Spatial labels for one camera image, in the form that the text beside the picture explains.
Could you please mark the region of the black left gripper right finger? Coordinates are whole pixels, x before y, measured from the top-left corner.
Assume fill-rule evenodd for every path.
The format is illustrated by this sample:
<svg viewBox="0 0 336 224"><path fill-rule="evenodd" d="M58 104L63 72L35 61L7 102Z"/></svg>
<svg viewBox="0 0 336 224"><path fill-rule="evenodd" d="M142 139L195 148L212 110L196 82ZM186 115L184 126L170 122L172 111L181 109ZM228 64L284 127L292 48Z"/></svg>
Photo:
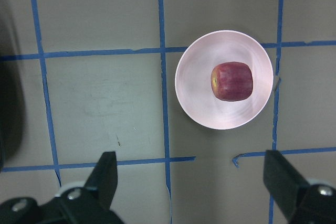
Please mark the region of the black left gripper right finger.
<svg viewBox="0 0 336 224"><path fill-rule="evenodd" d="M335 223L335 188L305 179L279 151L266 151L263 181L287 223Z"/></svg>

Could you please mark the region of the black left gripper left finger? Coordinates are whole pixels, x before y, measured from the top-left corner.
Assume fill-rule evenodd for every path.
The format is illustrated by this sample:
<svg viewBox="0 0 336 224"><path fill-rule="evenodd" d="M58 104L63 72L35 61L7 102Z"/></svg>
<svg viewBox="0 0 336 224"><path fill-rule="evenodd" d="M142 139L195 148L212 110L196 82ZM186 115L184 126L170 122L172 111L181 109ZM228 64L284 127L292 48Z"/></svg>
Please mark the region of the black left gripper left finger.
<svg viewBox="0 0 336 224"><path fill-rule="evenodd" d="M117 223L110 210L118 185L115 152L104 152L87 180L63 186L56 195L66 223Z"/></svg>

